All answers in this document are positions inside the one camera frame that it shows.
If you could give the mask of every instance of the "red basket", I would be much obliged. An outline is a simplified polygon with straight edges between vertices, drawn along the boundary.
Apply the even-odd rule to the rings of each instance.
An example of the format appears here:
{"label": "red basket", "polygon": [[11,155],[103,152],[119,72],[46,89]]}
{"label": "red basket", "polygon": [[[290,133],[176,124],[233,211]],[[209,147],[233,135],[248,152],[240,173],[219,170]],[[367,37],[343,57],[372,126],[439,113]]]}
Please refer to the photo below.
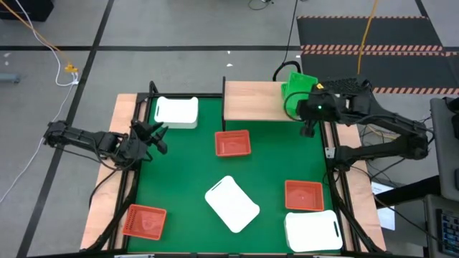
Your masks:
{"label": "red basket", "polygon": [[163,233],[166,210],[131,204],[123,234],[132,237],[159,240]]}
{"label": "red basket", "polygon": [[215,152],[219,157],[249,155],[250,137],[248,130],[224,131],[215,133]]}
{"label": "red basket", "polygon": [[285,207],[304,211],[323,211],[322,184],[309,181],[285,181]]}

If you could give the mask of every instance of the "gray floor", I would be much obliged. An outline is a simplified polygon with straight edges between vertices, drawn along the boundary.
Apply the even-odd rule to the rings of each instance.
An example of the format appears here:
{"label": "gray floor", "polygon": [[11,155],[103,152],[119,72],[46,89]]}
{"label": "gray floor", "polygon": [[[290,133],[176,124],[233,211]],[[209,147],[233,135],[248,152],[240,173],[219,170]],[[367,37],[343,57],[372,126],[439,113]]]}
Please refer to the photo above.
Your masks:
{"label": "gray floor", "polygon": [[[424,0],[442,43],[459,46],[456,24],[459,2]],[[59,0],[49,20],[36,24],[56,45],[93,43],[107,0]],[[246,0],[115,0],[102,45],[284,45],[288,37],[294,0],[276,1],[262,11],[251,11]],[[298,4],[297,15],[369,15],[367,0],[308,0]],[[420,15],[415,0],[381,0],[377,15]],[[292,44],[298,44],[293,31]],[[20,23],[0,21],[0,45],[38,45]],[[291,52],[288,59],[297,59]],[[83,68],[87,52],[69,52]],[[115,97],[124,92],[146,91],[154,80],[162,92],[219,92],[222,76],[228,80],[270,80],[284,52],[98,52],[90,72],[74,126],[107,130]],[[57,65],[49,52],[0,52],[0,72],[20,72],[18,85],[0,87],[0,194],[25,167],[68,88],[54,84]],[[287,77],[287,71],[280,80]],[[61,82],[69,82],[62,76]],[[413,119],[428,116],[431,95],[377,95],[390,110]],[[67,114],[70,101],[61,115]],[[435,175],[435,150],[427,160],[405,161],[388,171],[393,181],[411,183]],[[43,146],[29,170],[0,205],[0,257],[14,257],[27,227],[37,195],[52,157]],[[391,159],[373,162],[377,168]],[[95,184],[98,164],[64,154],[39,221],[29,255],[76,252],[87,216],[87,200]],[[397,207],[407,211],[410,207]],[[389,249],[421,254],[423,235],[401,235],[409,225],[397,221],[396,232],[385,232]]]}

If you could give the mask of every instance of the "paper sheet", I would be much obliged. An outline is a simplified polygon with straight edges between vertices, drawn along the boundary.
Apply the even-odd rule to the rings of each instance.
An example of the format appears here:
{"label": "paper sheet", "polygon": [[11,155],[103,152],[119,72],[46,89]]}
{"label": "paper sheet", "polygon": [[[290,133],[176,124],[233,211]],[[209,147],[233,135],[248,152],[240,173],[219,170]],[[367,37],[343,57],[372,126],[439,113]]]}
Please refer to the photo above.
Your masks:
{"label": "paper sheet", "polygon": [[[385,191],[392,190],[390,186],[385,186],[380,183],[372,182],[373,194],[384,193]],[[379,223],[385,229],[395,230],[395,213],[388,208],[378,210]]]}

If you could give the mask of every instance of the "white cable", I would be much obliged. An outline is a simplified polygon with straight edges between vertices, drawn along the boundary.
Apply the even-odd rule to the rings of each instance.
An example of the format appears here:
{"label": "white cable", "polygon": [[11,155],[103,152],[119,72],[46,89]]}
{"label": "white cable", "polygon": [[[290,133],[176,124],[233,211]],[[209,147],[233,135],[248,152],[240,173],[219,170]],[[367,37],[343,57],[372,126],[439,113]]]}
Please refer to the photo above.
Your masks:
{"label": "white cable", "polygon": [[[72,76],[73,76],[73,80],[75,81],[77,75],[75,75],[75,74],[72,73]],[[75,84],[70,85],[69,92],[67,93],[67,96],[65,96],[64,101],[62,101],[62,104],[60,105],[60,108],[59,108],[59,112],[57,112],[56,116],[52,119],[52,122],[56,121],[57,117],[59,117],[60,113],[62,112],[62,107],[63,107],[64,104],[67,102],[67,100],[68,100],[68,98],[69,98],[69,96],[70,96],[70,93],[72,92],[73,85],[75,85]],[[1,199],[0,199],[0,205],[1,205],[1,203],[3,202],[3,200],[8,196],[9,192],[10,192],[10,191],[13,189],[13,187],[16,185],[17,181],[18,181],[18,180],[21,178],[21,176],[27,171],[27,169],[29,168],[30,164],[32,164],[32,161],[35,159],[35,156],[37,156],[38,151],[39,151],[40,148],[42,147],[43,141],[44,141],[44,138],[41,138],[41,139],[40,139],[40,142],[38,143],[38,146],[37,146],[37,149],[36,149],[34,155],[32,155],[32,157],[30,158],[30,161],[27,162],[26,167],[21,171],[21,173],[19,173],[19,175],[17,175],[17,177],[14,179],[13,183],[11,184],[11,186],[8,188],[8,190],[6,190],[6,193],[1,197]]]}
{"label": "white cable", "polygon": [[[24,8],[22,7],[21,3],[19,3],[18,0],[16,0],[16,3],[18,4],[19,8],[21,8],[22,12],[24,13],[25,17],[27,18],[27,20],[29,21],[29,24],[30,24],[30,27],[31,28],[34,28],[34,25],[32,24],[32,21],[30,20],[29,18],[29,15],[26,13],[26,11],[24,10]],[[67,93],[67,95],[65,96],[65,99],[64,101],[62,101],[60,107],[59,107],[59,111],[57,112],[56,116],[52,119],[52,122],[56,121],[56,119],[59,117],[60,113],[62,112],[62,108],[64,107],[64,104],[67,102],[69,96],[70,96],[70,93],[72,92],[72,89],[73,89],[73,86],[74,85],[77,85],[78,84],[78,73],[77,72],[72,72],[72,78],[73,78],[73,81],[70,82],[70,83],[67,83],[66,85],[63,85],[63,84],[60,84],[57,79],[59,77],[59,74],[60,74],[60,68],[61,68],[61,64],[60,64],[60,61],[59,61],[59,57],[57,57],[57,54],[55,52],[55,50],[48,46],[47,44],[45,44],[43,41],[40,40],[40,38],[37,36],[37,34],[35,33],[34,30],[32,30],[32,32],[34,33],[34,36],[35,38],[38,40],[38,42],[40,42],[42,45],[46,46],[47,48],[49,48],[53,55],[56,57],[56,60],[57,60],[57,74],[56,74],[56,85],[57,86],[60,86],[60,87],[68,87],[70,86],[70,89]],[[35,157],[37,156],[38,154],[38,151],[40,150],[40,148],[42,147],[42,144],[43,144],[43,141],[44,141],[44,138],[41,138],[40,141],[38,142],[38,146],[37,146],[37,149],[36,151],[34,152],[34,155],[32,155],[32,157],[30,158],[29,162],[27,162],[27,165],[26,167],[21,171],[21,173],[19,173],[19,175],[17,175],[17,177],[14,179],[13,183],[10,185],[10,187],[8,188],[8,190],[6,190],[5,194],[1,197],[0,199],[0,205],[3,203],[4,199],[8,196],[9,192],[13,189],[13,187],[16,185],[17,181],[21,178],[21,176],[27,171],[27,169],[30,167],[30,164],[32,164],[32,161],[35,159]]]}
{"label": "white cable", "polygon": [[55,50],[50,47],[49,45],[45,44],[37,35],[37,33],[35,33],[35,28],[34,28],[34,25],[32,24],[32,20],[30,19],[29,15],[27,14],[27,12],[24,10],[24,7],[22,7],[21,3],[19,3],[19,0],[16,0],[16,3],[17,5],[19,6],[19,8],[22,10],[22,12],[24,13],[25,17],[27,18],[27,21],[29,21],[29,24],[30,24],[30,27],[33,28],[32,32],[34,33],[34,36],[35,36],[35,39],[38,40],[38,42],[40,42],[40,44],[42,44],[43,46],[49,48],[49,50],[51,50],[52,54],[56,57],[56,60],[57,60],[57,74],[56,74],[56,85],[57,86],[60,86],[60,87],[67,87],[67,86],[70,86],[70,85],[74,85],[75,81],[78,80],[78,77],[76,79],[74,79],[71,83],[67,83],[65,85],[63,84],[60,84],[58,81],[57,81],[57,78],[59,77],[59,74],[60,74],[60,68],[61,68],[61,64],[60,64],[60,60],[59,60],[59,57],[57,57],[57,54],[55,52]]}

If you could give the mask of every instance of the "green table surface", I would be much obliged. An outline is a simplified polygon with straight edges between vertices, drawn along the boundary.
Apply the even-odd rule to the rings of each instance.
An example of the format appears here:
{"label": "green table surface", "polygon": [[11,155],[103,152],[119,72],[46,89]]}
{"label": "green table surface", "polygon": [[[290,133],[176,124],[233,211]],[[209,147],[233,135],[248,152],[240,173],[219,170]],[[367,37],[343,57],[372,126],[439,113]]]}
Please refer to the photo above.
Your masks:
{"label": "green table surface", "polygon": [[[284,219],[291,211],[285,208],[285,180],[322,182],[326,165],[319,129],[314,138],[304,138],[301,123],[227,121],[227,130],[249,130],[252,154],[219,158],[214,134],[222,130],[221,114],[221,99],[200,98],[197,128],[170,129],[164,156],[150,149],[154,160],[142,165],[136,203],[167,210],[166,223],[158,241],[131,237],[129,252],[293,252],[285,240]],[[227,175],[260,207],[238,234],[204,199]],[[323,199],[325,209],[332,209],[327,185]]]}

